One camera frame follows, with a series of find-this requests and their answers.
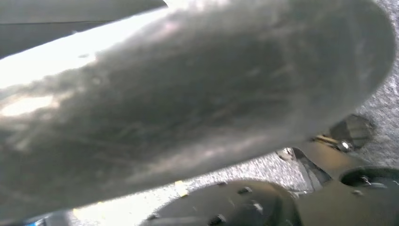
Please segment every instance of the screw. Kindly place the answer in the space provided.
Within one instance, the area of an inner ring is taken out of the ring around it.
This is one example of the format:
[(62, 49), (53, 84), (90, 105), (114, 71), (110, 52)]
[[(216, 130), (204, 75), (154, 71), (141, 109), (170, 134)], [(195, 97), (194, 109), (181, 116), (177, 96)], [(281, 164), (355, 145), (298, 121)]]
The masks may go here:
[(359, 190), (354, 190), (352, 191), (352, 194), (356, 195), (356, 196), (364, 196), (363, 192), (359, 191)]
[(224, 222), (226, 222), (226, 219), (223, 217), (223, 215), (219, 214), (216, 217), (213, 217), (212, 219), (210, 219), (208, 222), (208, 225), (216, 226), (216, 225), (222, 224)]
[(154, 219), (158, 219), (160, 218), (160, 216), (156, 213), (151, 214), (149, 217), (147, 217), (147, 220), (154, 220)]
[(227, 185), (227, 182), (223, 181), (223, 182), (217, 183), (217, 185), (219, 185), (219, 186), (225, 186), (225, 185)]
[(243, 187), (242, 189), (237, 191), (238, 194), (245, 194), (245, 193), (250, 193), (250, 192), (252, 192), (252, 189), (249, 187)]
[(290, 147), (276, 151), (276, 154), (284, 161), (293, 160), (295, 158), (294, 150), (292, 150)]

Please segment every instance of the black plastic part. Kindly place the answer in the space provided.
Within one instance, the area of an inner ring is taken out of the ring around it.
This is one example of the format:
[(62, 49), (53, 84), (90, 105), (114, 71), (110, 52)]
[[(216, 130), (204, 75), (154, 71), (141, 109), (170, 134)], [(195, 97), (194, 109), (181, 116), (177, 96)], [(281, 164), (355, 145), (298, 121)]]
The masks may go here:
[(335, 140), (345, 140), (359, 149), (366, 144), (374, 134), (372, 123), (358, 115), (351, 114), (330, 129), (330, 137)]
[(158, 211), (143, 225), (300, 226), (293, 198), (282, 187), (262, 181), (232, 181), (192, 192)]
[(321, 190), (296, 201), (303, 225), (399, 225), (397, 169), (369, 166), (317, 142), (299, 146), (309, 160), (332, 178)]

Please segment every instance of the black mount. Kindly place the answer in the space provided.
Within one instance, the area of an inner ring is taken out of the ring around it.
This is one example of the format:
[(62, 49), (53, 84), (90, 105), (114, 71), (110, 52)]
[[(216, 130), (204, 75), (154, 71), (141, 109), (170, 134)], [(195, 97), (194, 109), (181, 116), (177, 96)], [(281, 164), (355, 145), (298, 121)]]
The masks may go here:
[(313, 191), (289, 192), (263, 181), (220, 183), (171, 202), (143, 225), (399, 225), (398, 169), (370, 165), (317, 139), (292, 150)]

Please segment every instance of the gray panel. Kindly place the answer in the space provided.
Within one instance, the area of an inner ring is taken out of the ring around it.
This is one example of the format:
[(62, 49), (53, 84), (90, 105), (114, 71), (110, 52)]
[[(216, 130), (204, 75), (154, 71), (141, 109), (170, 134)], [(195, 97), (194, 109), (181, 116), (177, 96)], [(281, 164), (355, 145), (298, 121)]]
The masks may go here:
[(0, 24), (0, 58), (105, 23)]
[(161, 6), (162, 0), (2, 0), (0, 24), (113, 21)]

